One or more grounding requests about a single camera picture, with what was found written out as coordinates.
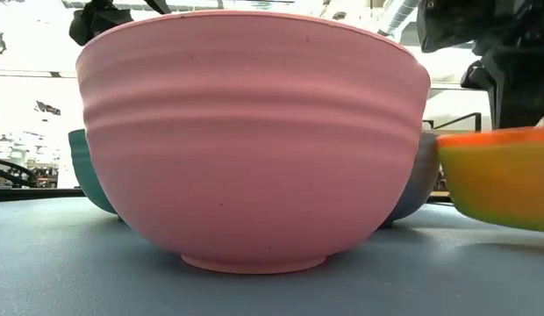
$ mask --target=gray bowl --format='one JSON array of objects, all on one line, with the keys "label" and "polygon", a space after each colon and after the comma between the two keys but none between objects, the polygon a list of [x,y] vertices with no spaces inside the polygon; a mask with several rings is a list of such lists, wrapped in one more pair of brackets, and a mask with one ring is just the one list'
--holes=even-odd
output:
[{"label": "gray bowl", "polygon": [[397,205],[380,228],[391,227],[393,221],[413,214],[430,197],[440,170],[436,138],[437,136],[433,133],[420,135],[419,151],[416,153],[409,181],[404,187]]}]

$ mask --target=blue table surface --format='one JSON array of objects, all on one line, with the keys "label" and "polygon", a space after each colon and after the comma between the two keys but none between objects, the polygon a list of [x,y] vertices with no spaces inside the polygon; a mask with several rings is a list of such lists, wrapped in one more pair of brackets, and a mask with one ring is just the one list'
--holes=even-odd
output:
[{"label": "blue table surface", "polygon": [[0,315],[544,315],[544,233],[425,205],[303,272],[204,271],[85,198],[0,203]]}]

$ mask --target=orange rim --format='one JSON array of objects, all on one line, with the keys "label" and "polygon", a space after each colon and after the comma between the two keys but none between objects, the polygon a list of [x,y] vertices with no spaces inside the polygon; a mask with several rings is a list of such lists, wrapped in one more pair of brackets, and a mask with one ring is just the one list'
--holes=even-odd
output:
[{"label": "orange rim", "polygon": [[438,146],[440,147],[492,146],[528,142],[544,142],[544,127],[508,128],[491,132],[438,137]]}]

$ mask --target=pink bowl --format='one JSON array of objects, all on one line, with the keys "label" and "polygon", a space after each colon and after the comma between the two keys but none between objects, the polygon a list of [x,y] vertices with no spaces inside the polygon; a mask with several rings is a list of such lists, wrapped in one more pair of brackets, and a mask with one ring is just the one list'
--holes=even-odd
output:
[{"label": "pink bowl", "polygon": [[232,273],[307,269],[374,232],[410,175],[430,87],[371,32],[249,11],[117,27],[77,73],[92,161],[124,221]]}]

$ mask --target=yellow bowl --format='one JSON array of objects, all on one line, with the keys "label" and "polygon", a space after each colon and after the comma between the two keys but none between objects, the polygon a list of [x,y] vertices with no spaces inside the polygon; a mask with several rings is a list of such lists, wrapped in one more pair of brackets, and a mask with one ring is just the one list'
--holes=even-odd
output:
[{"label": "yellow bowl", "polygon": [[442,136],[438,155],[457,211],[544,232],[544,128]]}]

